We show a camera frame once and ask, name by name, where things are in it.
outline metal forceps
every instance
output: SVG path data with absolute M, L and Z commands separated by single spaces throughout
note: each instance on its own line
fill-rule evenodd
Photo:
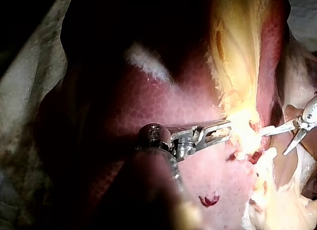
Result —
M 193 125 L 172 127 L 170 153 L 177 162 L 195 154 L 206 147 L 225 142 L 231 137 L 231 122 L 215 120 Z
M 285 124 L 275 127 L 267 126 L 260 129 L 260 134 L 262 136 L 277 135 L 292 130 L 298 130 L 292 139 L 292 141 L 287 146 L 283 155 L 289 154 L 297 144 L 303 140 L 303 138 L 308 134 L 310 130 L 317 126 L 317 96 L 311 99 L 304 108 L 302 115 L 286 122 Z

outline scissor blade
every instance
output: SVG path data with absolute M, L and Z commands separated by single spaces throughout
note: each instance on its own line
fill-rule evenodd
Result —
M 299 142 L 303 140 L 307 133 L 307 130 L 299 129 L 291 143 L 288 145 L 287 149 L 283 152 L 283 155 L 286 156 L 289 154 L 299 144 Z
M 261 136 L 272 136 L 272 135 L 278 135 L 282 133 L 286 133 L 295 129 L 300 128 L 297 122 L 297 118 L 290 120 L 286 122 L 283 125 L 280 125 L 278 127 L 275 126 L 267 126 L 264 128 L 261 128 L 259 130 L 259 133 Z

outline blood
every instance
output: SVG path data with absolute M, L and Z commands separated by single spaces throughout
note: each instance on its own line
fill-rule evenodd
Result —
M 200 202 L 202 203 L 202 205 L 208 208 L 218 203 L 220 196 L 216 194 L 216 192 L 214 192 L 211 199 L 208 197 L 201 197 L 201 196 L 198 196 L 198 198 L 200 199 Z

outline white cloth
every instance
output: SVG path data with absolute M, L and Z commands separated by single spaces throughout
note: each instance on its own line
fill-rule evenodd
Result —
M 317 51 L 317 0 L 289 0 L 288 25 L 294 37 L 309 51 Z

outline red blood spot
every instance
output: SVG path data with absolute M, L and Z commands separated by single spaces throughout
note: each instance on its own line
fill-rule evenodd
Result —
M 255 152 L 252 156 L 248 157 L 248 161 L 253 165 L 257 163 L 258 159 L 262 156 L 262 152 Z
M 205 206 L 206 208 L 215 205 L 216 203 L 218 203 L 220 196 L 218 194 L 216 194 L 216 192 L 213 193 L 212 199 L 209 199 L 207 197 L 203 198 L 201 196 L 198 196 L 198 198 L 200 199 L 200 202 L 202 203 L 203 206 Z

